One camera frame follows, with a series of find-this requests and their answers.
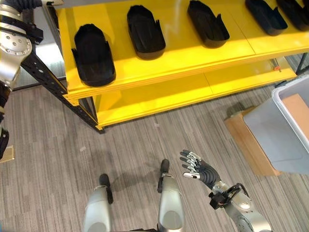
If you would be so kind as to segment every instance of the yellow shelf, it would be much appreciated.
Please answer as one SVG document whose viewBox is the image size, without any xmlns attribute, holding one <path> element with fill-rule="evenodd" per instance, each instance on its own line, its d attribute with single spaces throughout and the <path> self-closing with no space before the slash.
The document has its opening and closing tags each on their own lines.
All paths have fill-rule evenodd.
<svg viewBox="0 0 309 232">
<path fill-rule="evenodd" d="M 276 0 L 265 1 L 272 9 L 278 6 Z M 280 7 L 279 12 L 288 24 L 288 28 L 278 36 L 269 36 L 257 24 L 244 2 L 244 0 L 228 0 L 226 7 L 257 56 L 273 58 L 273 54 L 287 56 L 309 51 L 309 31 L 299 31 L 294 27 Z M 297 2 L 302 7 L 304 6 L 302 0 L 297 0 Z"/>
<path fill-rule="evenodd" d="M 98 128 L 295 77 L 284 58 L 230 67 L 94 97 Z"/>
<path fill-rule="evenodd" d="M 159 83 L 189 75 L 205 73 L 235 65 L 275 58 L 289 51 L 299 53 L 309 50 L 308 32 L 298 32 L 289 25 L 289 34 L 284 36 L 284 43 L 267 44 L 272 37 L 266 36 L 261 45 L 263 54 L 256 54 L 247 40 L 244 30 L 255 32 L 259 26 L 252 21 L 246 10 L 246 18 L 237 18 L 244 8 L 243 0 L 204 0 L 215 14 L 221 13 L 223 21 L 230 33 L 230 40 L 222 47 L 216 49 L 205 48 L 196 33 L 190 18 L 187 15 L 188 0 L 130 0 L 111 2 L 96 5 L 80 6 L 58 10 L 61 42 L 68 82 L 67 98 L 73 105 L 78 99 L 96 96 L 109 91 L 132 88 L 142 85 Z M 161 28 L 166 40 L 166 51 L 162 57 L 145 61 L 139 59 L 134 51 L 129 37 L 126 14 L 130 6 L 142 4 L 150 9 L 155 19 L 160 20 Z M 250 28 L 243 29 L 238 24 L 248 21 Z M 79 27 L 86 23 L 94 23 L 104 31 L 110 43 L 116 68 L 116 80 L 104 87 L 88 87 L 80 81 L 71 48 L 75 47 L 74 36 Z"/>
</svg>

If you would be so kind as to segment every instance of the plastic container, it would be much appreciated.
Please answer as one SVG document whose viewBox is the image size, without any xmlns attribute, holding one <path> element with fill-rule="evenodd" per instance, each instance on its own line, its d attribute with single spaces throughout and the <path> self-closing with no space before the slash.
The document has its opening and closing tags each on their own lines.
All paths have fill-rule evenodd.
<svg viewBox="0 0 309 232">
<path fill-rule="evenodd" d="M 246 0 L 246 6 L 257 23 L 268 35 L 279 35 L 288 28 L 288 25 L 279 13 L 278 7 L 272 10 L 263 0 Z"/>
<path fill-rule="evenodd" d="M 309 75 L 274 89 L 272 98 L 245 115 L 244 122 L 275 169 L 309 174 L 309 140 L 282 102 L 296 93 L 309 106 Z"/>
<path fill-rule="evenodd" d="M 155 59 L 166 47 L 159 20 L 142 5 L 131 6 L 127 13 L 129 34 L 136 54 L 142 59 Z"/>
<path fill-rule="evenodd" d="M 190 1 L 188 13 L 206 47 L 221 47 L 230 38 L 221 14 L 216 17 L 211 8 L 202 2 Z"/>
<path fill-rule="evenodd" d="M 301 31 L 309 30 L 309 14 L 307 7 L 302 8 L 295 0 L 277 0 L 286 16 Z"/>
</svg>

